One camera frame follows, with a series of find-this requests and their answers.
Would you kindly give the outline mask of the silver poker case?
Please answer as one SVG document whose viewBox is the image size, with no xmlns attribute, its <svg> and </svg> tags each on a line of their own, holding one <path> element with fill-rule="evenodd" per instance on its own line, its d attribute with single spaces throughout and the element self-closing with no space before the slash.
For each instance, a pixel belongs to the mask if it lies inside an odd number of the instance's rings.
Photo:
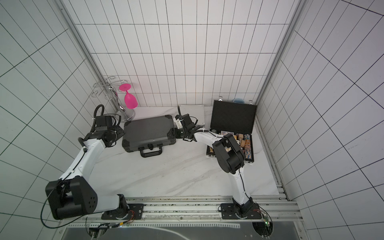
<svg viewBox="0 0 384 240">
<path fill-rule="evenodd" d="M 198 120 L 198 125 L 205 126 L 205 109 L 203 105 L 180 105 L 180 110 L 183 115 L 189 114 L 194 122 Z"/>
</svg>

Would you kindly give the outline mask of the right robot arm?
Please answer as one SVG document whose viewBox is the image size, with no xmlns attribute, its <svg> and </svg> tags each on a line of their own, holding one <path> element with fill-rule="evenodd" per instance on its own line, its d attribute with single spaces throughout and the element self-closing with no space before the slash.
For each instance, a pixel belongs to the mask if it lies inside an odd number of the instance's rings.
<svg viewBox="0 0 384 240">
<path fill-rule="evenodd" d="M 218 135 L 198 126 L 188 114 L 178 114 L 175 123 L 182 130 L 184 141 L 202 143 L 214 150 L 220 168 L 229 175 L 235 210 L 238 215 L 247 213 L 252 208 L 253 200 L 246 191 L 243 179 L 245 154 L 234 136 Z"/>
</svg>

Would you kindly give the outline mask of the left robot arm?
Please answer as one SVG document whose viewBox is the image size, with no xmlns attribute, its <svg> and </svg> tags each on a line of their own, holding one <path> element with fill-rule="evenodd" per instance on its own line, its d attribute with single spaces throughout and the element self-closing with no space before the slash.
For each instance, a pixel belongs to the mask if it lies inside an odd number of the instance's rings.
<svg viewBox="0 0 384 240">
<path fill-rule="evenodd" d="M 119 220 L 128 216 L 129 207 L 124 195 L 102 196 L 89 183 L 100 155 L 124 136 L 120 123 L 120 118 L 111 115 L 94 117 L 91 131 L 78 139 L 82 148 L 73 163 L 57 181 L 47 184 L 45 191 L 54 219 L 64 220 L 93 213 L 105 213 Z"/>
</svg>

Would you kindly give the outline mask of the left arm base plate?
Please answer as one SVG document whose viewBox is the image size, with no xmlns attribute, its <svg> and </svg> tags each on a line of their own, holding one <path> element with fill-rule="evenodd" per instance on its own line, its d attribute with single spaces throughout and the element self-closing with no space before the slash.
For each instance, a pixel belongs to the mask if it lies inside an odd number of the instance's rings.
<svg viewBox="0 0 384 240">
<path fill-rule="evenodd" d="M 144 212 L 144 204 L 127 204 L 116 210 L 106 211 L 102 214 L 102 220 L 141 220 Z"/>
</svg>

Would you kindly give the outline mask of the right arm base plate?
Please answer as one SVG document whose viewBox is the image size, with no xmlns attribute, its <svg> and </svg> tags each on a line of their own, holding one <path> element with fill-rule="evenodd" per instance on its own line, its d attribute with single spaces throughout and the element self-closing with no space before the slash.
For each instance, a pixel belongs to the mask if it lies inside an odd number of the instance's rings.
<svg viewBox="0 0 384 240">
<path fill-rule="evenodd" d="M 261 220 L 263 215 L 258 204 L 240 207 L 237 204 L 220 204 L 218 211 L 223 220 Z"/>
</svg>

